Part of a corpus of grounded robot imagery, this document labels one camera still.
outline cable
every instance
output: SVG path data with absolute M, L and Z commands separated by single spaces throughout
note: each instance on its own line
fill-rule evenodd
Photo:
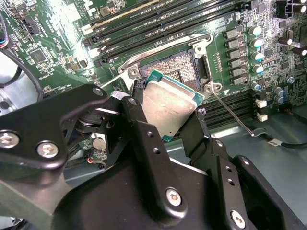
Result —
M 251 130 L 257 129 L 256 127 L 250 126 L 250 125 L 248 125 L 247 127 L 249 127 Z M 307 143 L 289 144 L 289 143 L 282 142 L 278 139 L 275 139 L 272 135 L 268 134 L 267 132 L 262 132 L 259 135 L 259 137 L 264 138 L 265 140 L 268 141 L 268 143 L 270 145 L 273 145 L 273 146 L 282 146 L 282 147 L 285 147 L 285 148 L 288 148 L 288 149 L 303 149 L 303 148 L 307 147 Z
M 4 53 L 7 57 L 9 57 L 31 80 L 34 87 L 37 91 L 37 101 L 43 100 L 44 92 L 42 87 L 40 86 L 38 80 L 34 77 L 34 75 L 27 69 L 26 66 L 23 65 L 23 63 L 16 57 L 16 55 L 9 49 L 0 50 L 2 53 Z
M 9 43 L 9 36 L 8 36 L 8 31 L 6 29 L 5 21 L 4 21 L 4 18 L 1 12 L 0 12 L 0 21 L 2 24 L 3 32 L 4 32 L 4 39 L 0 41 L 0 48 L 3 49 Z
M 6 82 L 6 83 L 0 83 L 0 88 L 2 89 L 2 88 L 4 88 L 5 86 L 8 86 L 8 85 L 14 83 L 14 82 L 20 77 L 21 73 L 22 73 L 22 69 L 18 66 L 18 67 L 17 67 L 17 70 L 16 70 L 16 73 L 14 74 L 13 78 L 10 79 L 10 80 L 9 80 L 8 82 Z

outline chip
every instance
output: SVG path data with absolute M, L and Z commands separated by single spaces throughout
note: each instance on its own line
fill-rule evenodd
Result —
M 279 22 L 279 28 L 284 28 L 287 25 L 286 21 Z
M 265 50 L 265 51 L 264 51 L 264 55 L 265 55 L 266 57 L 272 56 L 272 55 L 273 55 L 273 50 L 271 50 L 271 49 Z
M 299 63 L 295 65 L 295 69 L 302 69 L 304 68 L 304 64 L 303 63 Z
M 229 61 L 229 65 L 231 68 L 240 67 L 241 66 L 241 60 L 236 58 L 234 60 Z
M 46 57 L 43 53 L 43 51 L 41 51 L 40 49 L 34 51 L 33 53 L 31 53 L 31 57 L 33 58 L 33 60 L 36 63 L 42 62 L 46 60 Z
M 286 69 L 289 67 L 289 63 L 288 62 L 282 63 L 281 67 L 282 69 Z
M 259 4 L 258 5 L 258 13 L 264 12 L 265 11 L 265 4 Z
M 231 69 L 230 72 L 232 76 L 236 77 L 242 74 L 242 69 L 241 68 Z
M 244 79 L 240 77 L 232 78 L 231 81 L 233 82 L 234 85 L 240 85 L 243 84 Z
M 271 92 L 273 90 L 273 87 L 272 86 L 269 86 L 266 88 L 266 92 Z
M 80 66 L 79 63 L 74 63 L 74 64 L 71 65 L 71 69 L 72 69 L 73 71 L 78 71 L 78 70 L 81 69 L 81 66 Z
M 240 51 L 238 49 L 230 50 L 227 52 L 227 54 L 231 59 L 240 57 Z
M 100 13 L 103 17 L 106 17 L 111 14 L 110 9 L 107 6 L 100 8 Z
M 113 1 L 111 1 L 111 2 L 108 3 L 108 6 L 109 6 L 110 8 L 112 8 L 112 7 L 115 7 L 115 4 L 114 4 Z
M 239 47 L 239 41 L 238 41 L 237 39 L 227 41 L 227 42 L 226 42 L 226 46 L 227 46 L 229 49 L 237 48 L 237 47 Z

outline black mounting arm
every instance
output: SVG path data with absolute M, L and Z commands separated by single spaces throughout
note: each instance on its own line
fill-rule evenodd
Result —
M 110 168 L 71 189 L 61 176 L 68 149 L 93 132 L 107 137 Z M 0 215 L 57 230 L 305 229 L 248 159 L 230 158 L 211 138 L 197 113 L 180 133 L 195 168 L 170 160 L 137 100 L 121 92 L 108 98 L 94 85 L 2 116 Z

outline integrated circuit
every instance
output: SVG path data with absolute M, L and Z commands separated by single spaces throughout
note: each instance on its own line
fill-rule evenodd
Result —
M 240 50 L 238 50 L 238 49 L 228 50 L 227 56 L 230 59 L 238 58 L 238 57 L 240 57 Z
M 46 57 L 43 53 L 43 51 L 41 51 L 40 49 L 34 51 L 31 53 L 31 57 L 33 58 L 33 60 L 35 61 L 35 63 L 40 63 L 42 61 L 46 60 Z

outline motherboard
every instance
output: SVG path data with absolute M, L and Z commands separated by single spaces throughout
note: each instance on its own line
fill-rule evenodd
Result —
M 138 78 L 156 69 L 203 94 L 212 81 L 221 85 L 220 97 L 252 89 L 260 94 L 258 102 L 266 101 L 259 107 L 270 114 L 286 102 L 306 103 L 303 3 L 0 0 L 0 12 L 7 23 L 8 48 L 37 77 L 45 96 L 86 83 L 103 86 L 121 73 L 127 61 L 145 52 L 132 63 Z M 201 47 L 193 45 L 193 39 L 202 36 L 212 37 L 205 59 L 197 55 Z M 158 52 L 163 46 L 167 48 Z M 128 89 L 119 78 L 104 90 Z M 203 103 L 212 101 L 206 96 Z

